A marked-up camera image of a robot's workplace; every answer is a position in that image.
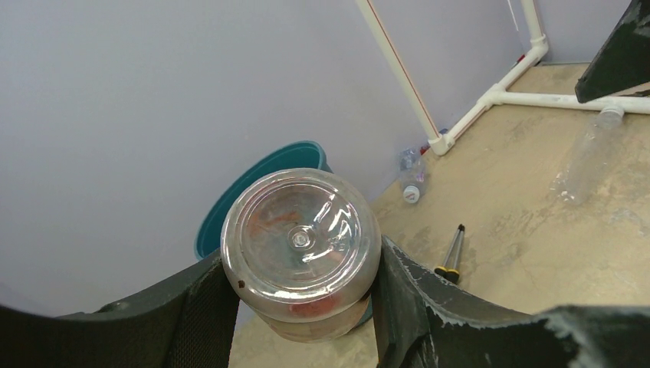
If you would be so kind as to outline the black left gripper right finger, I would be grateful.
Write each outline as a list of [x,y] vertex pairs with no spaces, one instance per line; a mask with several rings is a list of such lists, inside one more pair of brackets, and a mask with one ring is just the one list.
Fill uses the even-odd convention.
[[559,306],[529,315],[485,301],[391,239],[373,285],[381,367],[647,367],[649,309]]

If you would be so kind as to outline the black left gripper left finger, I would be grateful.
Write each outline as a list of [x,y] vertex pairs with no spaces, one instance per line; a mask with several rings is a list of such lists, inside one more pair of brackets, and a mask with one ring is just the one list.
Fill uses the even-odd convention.
[[239,299],[219,253],[96,312],[1,307],[3,367],[227,367]]

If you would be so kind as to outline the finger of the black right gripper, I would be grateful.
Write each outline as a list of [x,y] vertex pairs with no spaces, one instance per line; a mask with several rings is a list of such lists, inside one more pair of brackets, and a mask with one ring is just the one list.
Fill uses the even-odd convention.
[[649,82],[649,2],[634,0],[575,86],[579,103]]

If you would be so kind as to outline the yellow black handled screwdriver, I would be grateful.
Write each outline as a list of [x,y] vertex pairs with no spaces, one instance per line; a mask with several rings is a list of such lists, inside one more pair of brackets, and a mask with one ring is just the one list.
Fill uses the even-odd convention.
[[452,284],[457,284],[461,277],[459,264],[461,260],[461,250],[465,239],[465,226],[459,224],[443,262],[434,268],[434,273]]

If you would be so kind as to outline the white PVC pipe frame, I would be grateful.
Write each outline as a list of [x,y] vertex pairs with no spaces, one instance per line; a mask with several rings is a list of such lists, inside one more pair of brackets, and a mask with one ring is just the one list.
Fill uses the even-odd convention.
[[373,108],[393,135],[446,154],[541,61],[588,62],[627,1],[357,1],[392,81]]

